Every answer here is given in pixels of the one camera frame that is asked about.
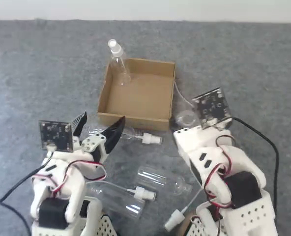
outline clear plastic bottle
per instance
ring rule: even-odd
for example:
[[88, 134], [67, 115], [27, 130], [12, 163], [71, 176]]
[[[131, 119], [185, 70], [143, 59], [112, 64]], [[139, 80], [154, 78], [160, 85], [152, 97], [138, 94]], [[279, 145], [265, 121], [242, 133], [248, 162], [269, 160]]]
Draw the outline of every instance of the clear plastic bottle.
[[145, 206], [144, 200], [134, 198], [124, 189], [109, 185], [87, 183], [86, 196], [98, 198], [103, 205], [103, 209], [109, 209], [131, 219], [139, 219]]
[[113, 72], [113, 80], [116, 80], [116, 83], [119, 85], [125, 85], [131, 81], [129, 68], [126, 63], [126, 53], [115, 39], [111, 39], [108, 42], [108, 46], [112, 52], [110, 67]]
[[[80, 139], [83, 140], [89, 135], [101, 133], [107, 128], [107, 126], [99, 124], [86, 124], [83, 127]], [[125, 140], [142, 140], [142, 143], [144, 144], [162, 144], [162, 137], [143, 133], [141, 130], [136, 130], [131, 126], [125, 126], [121, 138]]]
[[192, 186], [182, 176], [151, 166], [139, 167], [136, 182], [137, 185], [175, 196], [188, 194], [192, 190]]

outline brown cardboard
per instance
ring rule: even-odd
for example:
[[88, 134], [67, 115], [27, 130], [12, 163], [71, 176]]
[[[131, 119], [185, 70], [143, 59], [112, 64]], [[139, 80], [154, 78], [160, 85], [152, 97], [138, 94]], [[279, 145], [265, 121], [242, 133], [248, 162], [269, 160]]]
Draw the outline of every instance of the brown cardboard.
[[110, 125], [121, 116], [134, 128], [168, 130], [172, 115], [175, 63], [129, 59], [131, 82], [122, 86], [107, 67], [98, 116]]

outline black circuit board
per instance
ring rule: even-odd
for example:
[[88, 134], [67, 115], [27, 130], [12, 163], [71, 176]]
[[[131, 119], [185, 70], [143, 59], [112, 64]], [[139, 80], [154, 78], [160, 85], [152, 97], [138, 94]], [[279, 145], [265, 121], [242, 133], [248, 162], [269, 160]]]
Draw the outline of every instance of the black circuit board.
[[72, 128], [70, 123], [57, 121], [39, 121], [42, 148], [55, 145], [56, 151], [73, 152]]
[[232, 117], [224, 93], [216, 88], [192, 99], [202, 129], [214, 126]]

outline gray carpet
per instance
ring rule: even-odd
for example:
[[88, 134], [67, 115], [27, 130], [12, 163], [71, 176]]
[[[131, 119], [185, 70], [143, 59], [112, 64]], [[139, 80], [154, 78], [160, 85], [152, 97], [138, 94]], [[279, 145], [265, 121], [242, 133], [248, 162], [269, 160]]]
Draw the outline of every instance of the gray carpet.
[[[131, 57], [175, 61], [185, 97], [222, 86], [233, 114], [270, 137], [280, 150], [278, 231], [291, 236], [291, 25], [188, 22], [0, 22], [0, 197], [39, 166], [38, 120], [71, 121], [87, 110], [96, 121], [98, 97], [116, 38]], [[174, 108], [180, 98], [175, 95]], [[266, 173], [272, 193], [274, 152], [240, 124], [232, 131]], [[171, 132], [162, 146], [120, 142], [106, 168], [108, 179], [132, 187], [140, 164], [182, 174], [195, 184], [178, 157]], [[29, 218], [33, 198], [27, 181], [7, 201]], [[192, 205], [202, 203], [201, 195]], [[122, 236], [167, 235], [162, 225], [188, 197], [159, 195], [137, 222], [116, 217]], [[0, 207], [0, 236], [25, 236], [22, 222]]]

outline bottle cap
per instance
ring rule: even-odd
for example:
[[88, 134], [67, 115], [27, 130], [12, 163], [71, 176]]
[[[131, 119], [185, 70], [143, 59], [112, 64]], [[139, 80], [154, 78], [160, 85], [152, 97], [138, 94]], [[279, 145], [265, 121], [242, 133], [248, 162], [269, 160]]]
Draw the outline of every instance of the bottle cap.
[[155, 200], [155, 196], [156, 196], [155, 192], [148, 191], [148, 190], [146, 190], [144, 188], [141, 188], [139, 186], [136, 187], [134, 197], [137, 198], [137, 199], [140, 199], [140, 200], [146, 199], [146, 200], [154, 201]]
[[142, 136], [143, 144], [162, 144], [162, 137], [155, 136], [149, 133], [144, 133]]
[[110, 41], [108, 41], [108, 46], [110, 47], [114, 57], [119, 58], [123, 55], [124, 51], [115, 39], [111, 39]]
[[185, 219], [185, 216], [179, 211], [175, 210], [169, 220], [165, 223], [164, 228], [170, 232], [176, 225], [180, 224]]

